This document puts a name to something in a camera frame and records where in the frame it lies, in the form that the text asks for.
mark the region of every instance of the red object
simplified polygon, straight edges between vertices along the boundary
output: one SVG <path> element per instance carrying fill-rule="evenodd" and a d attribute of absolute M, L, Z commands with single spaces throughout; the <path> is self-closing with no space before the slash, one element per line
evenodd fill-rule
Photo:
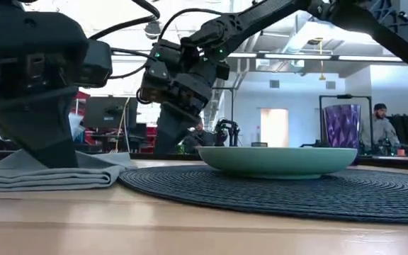
<path fill-rule="evenodd" d="M 146 143 L 147 146 L 140 149 L 141 153 L 154 153 L 155 139 L 157 138 L 157 127 L 147 127 Z"/>
<path fill-rule="evenodd" d="M 77 95 L 74 97 L 73 103 L 72 103 L 72 108 L 70 109 L 70 113 L 78 113 L 80 116 L 84 116 L 85 110 L 86 110 L 86 99 L 90 98 L 91 95 L 78 91 Z M 94 145 L 96 141 L 92 139 L 92 134 L 94 132 L 86 129 L 84 131 L 84 141 L 88 145 Z"/>
<path fill-rule="evenodd" d="M 405 150 L 404 149 L 397 150 L 397 156 L 405 157 Z"/>

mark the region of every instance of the person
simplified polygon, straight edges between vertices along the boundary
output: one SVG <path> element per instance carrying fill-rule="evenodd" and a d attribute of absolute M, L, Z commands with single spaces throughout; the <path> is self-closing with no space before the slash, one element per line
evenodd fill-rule
<path fill-rule="evenodd" d="M 198 147 L 214 146 L 215 136 L 210 132 L 206 132 L 203 128 L 203 121 L 200 121 L 196 125 L 195 130 L 185 137 L 182 144 L 186 154 L 197 154 Z"/>
<path fill-rule="evenodd" d="M 376 104 L 371 117 L 373 121 L 374 145 L 377 145 L 381 140 L 388 139 L 393 147 L 399 146 L 400 141 L 397 138 L 396 130 L 386 117 L 387 106 L 384 103 Z M 369 119 L 361 121 L 361 142 L 365 146 L 365 150 L 372 149 Z"/>

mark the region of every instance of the folded cloth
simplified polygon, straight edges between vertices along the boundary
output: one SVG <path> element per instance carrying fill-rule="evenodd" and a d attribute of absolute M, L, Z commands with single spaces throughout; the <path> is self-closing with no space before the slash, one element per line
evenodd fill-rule
<path fill-rule="evenodd" d="M 124 170 L 136 168 L 128 153 L 76 153 L 78 169 L 49 169 L 20 150 L 0 161 L 0 192 L 59 191 L 111 186 Z"/>

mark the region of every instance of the black woven placemat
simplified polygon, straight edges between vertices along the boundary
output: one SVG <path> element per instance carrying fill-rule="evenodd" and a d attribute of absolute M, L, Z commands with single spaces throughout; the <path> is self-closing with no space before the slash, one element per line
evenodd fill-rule
<path fill-rule="evenodd" d="M 408 174 L 345 170 L 315 180 L 268 180 L 209 166 L 165 166 L 126 171 L 119 180 L 152 196 L 213 208 L 408 224 Z"/>

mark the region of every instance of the white wall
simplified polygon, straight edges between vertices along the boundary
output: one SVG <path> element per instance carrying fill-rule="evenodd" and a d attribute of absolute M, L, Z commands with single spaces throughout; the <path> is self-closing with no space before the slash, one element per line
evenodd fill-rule
<path fill-rule="evenodd" d="M 388 115 L 408 115 L 408 66 L 370 67 L 373 104 L 384 103 Z"/>
<path fill-rule="evenodd" d="M 366 67 L 347 77 L 345 83 L 346 94 L 348 93 L 352 96 L 372 96 L 373 94 L 371 86 L 370 67 Z M 351 100 L 344 101 L 343 103 L 358 104 L 361 107 L 361 117 L 363 119 L 369 118 L 370 114 L 372 113 L 367 98 L 352 98 Z"/>
<path fill-rule="evenodd" d="M 343 94 L 344 80 L 338 78 L 337 74 L 326 74 L 328 81 L 336 81 L 336 90 L 327 91 L 325 81 L 319 80 L 320 74 L 276 74 L 274 77 L 280 79 L 279 90 L 268 89 L 271 76 L 267 74 L 265 79 L 258 82 L 250 79 L 244 81 L 237 92 L 234 100 L 234 120 L 241 128 L 240 142 L 243 146 L 251 146 L 251 142 L 255 142 L 256 128 L 261 124 L 261 108 L 283 108 L 289 111 L 289 145 L 298 147 L 313 143 L 319 139 L 319 95 Z M 335 101 L 328 98 L 322 101 L 324 107 L 334 103 Z M 225 93 L 226 118 L 231 116 L 230 106 L 230 93 Z"/>

